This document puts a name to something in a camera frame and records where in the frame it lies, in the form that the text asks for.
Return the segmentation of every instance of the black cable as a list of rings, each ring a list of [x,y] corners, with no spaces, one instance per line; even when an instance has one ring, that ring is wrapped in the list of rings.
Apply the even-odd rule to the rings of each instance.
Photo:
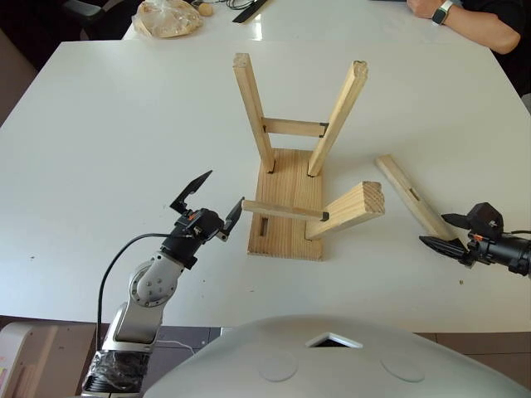
[[[101,310],[103,307],[103,289],[105,287],[105,281],[107,280],[107,277],[109,276],[109,272],[113,269],[114,263],[118,260],[118,258],[137,240],[141,240],[143,238],[171,238],[170,234],[143,234],[139,235],[136,238],[133,238],[127,244],[120,249],[120,251],[116,254],[116,256],[113,258],[113,260],[110,262],[109,266],[107,267],[107,270],[105,271],[103,275],[103,279],[101,280],[100,284],[100,293],[98,295],[98,320],[96,322],[96,351],[99,351],[101,349]]]
[[[219,2],[224,2],[227,7],[229,7],[231,10],[245,10],[248,8],[252,3],[254,3],[254,0],[248,0],[244,2],[243,4],[237,4],[240,0],[216,0],[215,2],[203,2],[205,4],[217,4]]]

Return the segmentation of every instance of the wooden plank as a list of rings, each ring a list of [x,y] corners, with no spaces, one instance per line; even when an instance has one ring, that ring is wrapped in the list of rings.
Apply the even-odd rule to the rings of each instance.
[[[334,110],[330,115],[329,126],[326,129],[324,137],[319,140],[309,160],[308,175],[317,176],[321,168],[323,168],[326,156],[332,148],[332,145],[334,145],[339,131],[343,127],[348,114],[350,114],[359,93],[361,93],[365,85],[365,81],[367,81],[367,73],[367,62],[365,61],[355,61],[348,69],[347,78],[343,83]]]
[[[262,201],[243,201],[241,208],[245,211],[259,213],[265,216],[288,217],[304,221],[322,221],[326,217],[326,213],[323,211],[274,205]]]
[[[256,200],[280,206],[322,211],[323,178],[308,177],[309,151],[274,149],[275,172],[269,174],[261,165]],[[248,253],[287,259],[321,260],[321,240],[306,240],[306,221],[254,214]]]
[[[246,107],[247,117],[251,124],[262,164],[267,172],[272,172],[275,166],[275,157],[273,156],[269,134],[264,131],[264,126],[262,125],[264,112],[262,111],[262,104],[258,95],[255,74],[252,70],[249,54],[236,54],[232,69],[234,70],[238,87],[240,87],[241,98]]]
[[[262,118],[266,133],[305,135],[320,137],[324,135],[327,124],[317,122],[300,122],[298,120]]]
[[[436,236],[444,240],[453,240],[456,238],[455,233],[452,232],[448,224],[420,196],[391,155],[378,157],[376,164],[395,188],[398,196],[410,212],[422,224],[428,235]]]
[[[382,185],[379,182],[361,182],[324,208],[327,221],[306,223],[306,239],[318,239],[350,226],[380,217],[385,213]]]

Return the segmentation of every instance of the chair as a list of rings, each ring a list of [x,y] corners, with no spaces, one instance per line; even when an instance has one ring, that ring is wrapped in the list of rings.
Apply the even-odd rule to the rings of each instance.
[[[131,17],[141,2],[124,0],[106,11],[80,0],[67,0],[62,4],[62,9],[77,21],[90,40],[120,40],[131,25]]]

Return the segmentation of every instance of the rectangular slot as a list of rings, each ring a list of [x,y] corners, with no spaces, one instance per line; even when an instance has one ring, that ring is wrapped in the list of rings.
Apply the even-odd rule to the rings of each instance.
[[[268,225],[269,225],[269,218],[262,217],[260,220],[260,236],[267,236]]]
[[[409,192],[412,193],[413,197],[417,199],[417,201],[421,201],[421,198],[417,195],[417,193],[413,190],[413,188],[409,188]]]

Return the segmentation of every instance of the plastic bag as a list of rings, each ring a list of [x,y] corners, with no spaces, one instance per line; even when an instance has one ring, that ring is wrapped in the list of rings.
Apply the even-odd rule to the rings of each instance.
[[[133,16],[134,30],[146,36],[187,35],[202,26],[199,12],[183,0],[147,0]]]

